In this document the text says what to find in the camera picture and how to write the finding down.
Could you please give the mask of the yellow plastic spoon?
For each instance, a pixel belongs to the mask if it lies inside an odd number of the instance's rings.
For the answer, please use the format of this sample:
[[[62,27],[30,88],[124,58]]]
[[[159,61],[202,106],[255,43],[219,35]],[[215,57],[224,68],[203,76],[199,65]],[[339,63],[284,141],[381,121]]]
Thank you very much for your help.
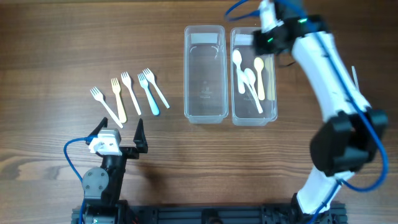
[[[258,98],[259,100],[265,100],[265,90],[264,84],[262,81],[262,71],[264,69],[264,61],[260,57],[256,57],[254,59],[254,68],[257,72],[257,90],[258,90]]]

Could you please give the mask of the light blue plastic spoon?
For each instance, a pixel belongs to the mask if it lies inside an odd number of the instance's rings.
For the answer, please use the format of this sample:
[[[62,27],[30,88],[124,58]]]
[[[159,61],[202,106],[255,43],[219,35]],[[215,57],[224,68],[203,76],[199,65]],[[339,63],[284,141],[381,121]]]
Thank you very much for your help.
[[[235,49],[233,50],[233,55],[232,55],[232,60],[233,63],[236,66],[236,74],[237,74],[237,79],[238,79],[238,91],[240,94],[245,94],[245,87],[244,87],[244,82],[241,78],[241,62],[242,62],[242,56],[239,50]]]

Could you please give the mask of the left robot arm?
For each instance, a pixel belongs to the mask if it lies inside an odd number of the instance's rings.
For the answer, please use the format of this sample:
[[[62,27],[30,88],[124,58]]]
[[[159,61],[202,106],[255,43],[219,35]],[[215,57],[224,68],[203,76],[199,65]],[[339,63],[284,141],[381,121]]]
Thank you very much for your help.
[[[104,117],[86,137],[90,152],[102,158],[101,165],[87,171],[82,177],[83,203],[77,223],[139,223],[138,216],[126,200],[120,199],[126,163],[148,152],[144,123],[139,119],[133,146],[121,146],[118,129],[108,128]]]

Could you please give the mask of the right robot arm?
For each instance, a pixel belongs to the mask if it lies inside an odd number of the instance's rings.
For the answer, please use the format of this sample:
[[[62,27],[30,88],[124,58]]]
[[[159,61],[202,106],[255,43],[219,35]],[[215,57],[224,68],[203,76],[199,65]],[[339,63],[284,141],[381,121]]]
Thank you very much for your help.
[[[373,109],[354,84],[320,16],[307,15],[292,1],[262,1],[258,14],[261,28],[254,33],[255,52],[289,52],[305,72],[320,105],[323,126],[310,141],[313,168],[294,195],[290,214],[294,223],[313,223],[329,211],[339,189],[376,154],[382,159],[380,176],[357,191],[370,192],[383,184],[389,159],[381,139],[388,118]]]

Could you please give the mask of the white spoon container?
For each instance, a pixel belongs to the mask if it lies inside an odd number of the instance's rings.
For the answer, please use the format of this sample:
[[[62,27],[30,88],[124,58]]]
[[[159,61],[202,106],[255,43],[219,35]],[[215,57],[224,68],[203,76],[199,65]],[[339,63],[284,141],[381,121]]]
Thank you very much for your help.
[[[258,110],[259,114],[262,114],[263,113],[263,109],[261,107],[261,104],[259,102],[259,98],[258,98],[257,93],[256,93],[255,88],[254,88],[254,82],[256,81],[256,78],[254,76],[254,72],[250,68],[245,68],[244,69],[244,75],[243,75],[242,79],[243,79],[243,82],[248,86],[249,91],[251,92],[252,97],[254,98],[254,101],[256,103],[256,107],[257,107],[257,110]]]

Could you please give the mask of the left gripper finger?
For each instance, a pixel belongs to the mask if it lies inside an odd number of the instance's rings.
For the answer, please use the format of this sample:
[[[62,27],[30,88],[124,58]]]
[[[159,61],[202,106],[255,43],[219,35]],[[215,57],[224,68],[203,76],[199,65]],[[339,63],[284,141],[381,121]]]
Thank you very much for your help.
[[[108,127],[108,118],[104,117],[100,121],[99,125],[97,125],[97,127],[95,127],[95,129],[89,134],[89,136],[97,136],[102,128],[107,128],[107,127]]]
[[[138,153],[147,153],[148,144],[144,133],[144,123],[142,118],[139,119],[137,124],[137,129],[134,135],[133,142],[136,144],[136,149]]]

